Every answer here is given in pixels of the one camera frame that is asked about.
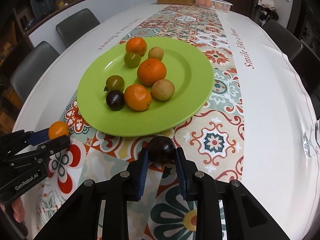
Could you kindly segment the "left hand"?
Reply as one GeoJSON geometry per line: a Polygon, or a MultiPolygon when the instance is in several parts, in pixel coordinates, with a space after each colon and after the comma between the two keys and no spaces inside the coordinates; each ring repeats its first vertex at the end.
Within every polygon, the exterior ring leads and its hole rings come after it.
{"type": "Polygon", "coordinates": [[[14,218],[18,223],[23,222],[25,217],[25,209],[23,207],[23,203],[21,198],[17,198],[14,202],[11,204],[12,210],[14,212],[14,218]]]}

